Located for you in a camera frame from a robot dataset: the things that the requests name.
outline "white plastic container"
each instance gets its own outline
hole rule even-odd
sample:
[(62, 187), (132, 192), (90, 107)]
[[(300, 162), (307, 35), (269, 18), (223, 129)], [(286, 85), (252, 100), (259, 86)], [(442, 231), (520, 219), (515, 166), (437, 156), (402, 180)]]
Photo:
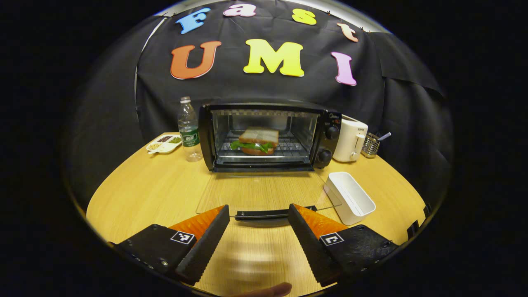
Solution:
[(353, 225), (376, 210), (376, 204), (348, 172), (328, 175), (324, 190), (345, 225)]

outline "wooden table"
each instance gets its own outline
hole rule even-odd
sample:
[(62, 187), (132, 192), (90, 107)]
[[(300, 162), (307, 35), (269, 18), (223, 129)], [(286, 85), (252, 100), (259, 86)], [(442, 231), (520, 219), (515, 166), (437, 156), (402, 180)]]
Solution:
[[(350, 173), (376, 204), (376, 211), (358, 224), (400, 245), (408, 240), (407, 228), (415, 220), (419, 225), (425, 220), (421, 197), (381, 157), (361, 156), (353, 163), (332, 160), (316, 173), (326, 181), (329, 173), (338, 171)], [(87, 219), (106, 241), (114, 243), (151, 224), (171, 226), (196, 215), (211, 175), (203, 161), (187, 162), (181, 146), (170, 154), (154, 155), (142, 147), (97, 189), (88, 205)], [(341, 222), (333, 208), (319, 213)], [(284, 281), (293, 285), (290, 296), (322, 289), (292, 228), (254, 228), (231, 218), (195, 287), (230, 295)]]

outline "letter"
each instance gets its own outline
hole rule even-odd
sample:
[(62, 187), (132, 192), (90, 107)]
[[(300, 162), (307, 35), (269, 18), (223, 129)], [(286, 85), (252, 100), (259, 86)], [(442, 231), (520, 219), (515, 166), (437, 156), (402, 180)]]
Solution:
[(257, 7), (251, 4), (237, 4), (231, 5), (229, 8), (231, 9), (224, 11), (225, 16), (254, 16)]
[(343, 34), (345, 34), (345, 36), (352, 40), (353, 42), (358, 42), (359, 40), (354, 36), (352, 35), (352, 33), (356, 34), (356, 31), (350, 29), (350, 27), (347, 25), (347, 24), (337, 24), (339, 27), (341, 27), (341, 30), (343, 31)]
[(206, 8), (203, 8), (197, 12), (193, 12), (192, 14), (188, 16), (184, 16), (183, 18), (177, 20), (176, 24), (180, 23), (183, 28), (183, 30), (181, 31), (181, 34), (185, 34), (203, 25), (203, 22), (198, 22), (198, 21), (203, 21), (204, 19), (206, 19), (207, 16), (205, 15), (205, 12), (208, 12), (210, 10), (211, 10), (210, 8), (206, 7)]
[(206, 74), (213, 67), (216, 48), (221, 44), (222, 42), (220, 41), (202, 43), (200, 45), (200, 48), (203, 49), (202, 63), (195, 68), (187, 67), (187, 59), (189, 58), (189, 53), (194, 49), (194, 45), (186, 45), (174, 49), (171, 52), (173, 56), (171, 63), (172, 76), (177, 79), (189, 79), (197, 78)]
[(289, 76), (304, 76), (304, 71), (300, 68), (302, 45), (285, 42), (275, 52), (264, 39), (249, 39), (246, 44), (250, 46), (250, 50), (248, 65), (244, 67), (245, 73), (263, 73), (264, 67), (260, 65), (260, 59), (262, 59), (271, 73), (275, 73), (280, 63), (284, 61), (280, 68), (280, 73)]
[(293, 10), (293, 15), (291, 16), (294, 18), (294, 21), (299, 23), (304, 23), (308, 25), (315, 25), (317, 21), (315, 20), (315, 14), (311, 11), (302, 10), (300, 8), (296, 8)]
[(352, 70), (350, 69), (350, 61), (352, 58), (349, 55), (338, 52), (332, 52), (332, 56), (337, 61), (337, 76), (335, 80), (344, 85), (357, 85), (356, 80), (352, 77)]

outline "utensil holder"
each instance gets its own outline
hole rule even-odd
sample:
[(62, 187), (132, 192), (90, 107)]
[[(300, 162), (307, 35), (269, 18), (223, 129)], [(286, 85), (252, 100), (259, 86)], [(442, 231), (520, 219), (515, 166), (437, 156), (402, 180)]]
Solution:
[(380, 142), (378, 141), (378, 138), (379, 137), (370, 132), (367, 133), (365, 142), (363, 143), (363, 148), (361, 149), (361, 154), (369, 159), (376, 157), (378, 149), (380, 148)]

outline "white dish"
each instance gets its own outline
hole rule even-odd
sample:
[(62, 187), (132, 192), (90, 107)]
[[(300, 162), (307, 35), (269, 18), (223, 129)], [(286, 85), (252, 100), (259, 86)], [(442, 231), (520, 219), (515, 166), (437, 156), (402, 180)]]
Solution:
[(324, 190), (345, 225), (353, 225), (376, 210), (376, 204), (348, 172), (328, 175)]
[[(165, 142), (158, 142), (158, 140), (160, 140), (161, 138), (166, 137), (166, 136), (170, 136), (171, 138), (167, 139)], [(178, 142), (178, 143), (169, 143), (175, 137), (179, 137), (180, 138), (180, 142)], [(149, 149), (149, 147), (152, 144), (154, 144), (154, 143), (161, 143), (161, 145), (159, 147), (157, 147), (156, 149), (154, 149), (154, 150)], [(181, 141), (180, 134), (165, 134), (165, 135), (162, 135), (162, 136), (156, 138), (151, 143), (149, 143), (146, 146), (146, 148), (147, 148), (147, 151), (149, 151), (149, 152), (156, 151), (159, 154), (168, 154), (168, 153), (172, 152), (174, 149), (176, 149), (181, 143), (182, 143), (182, 141)]]

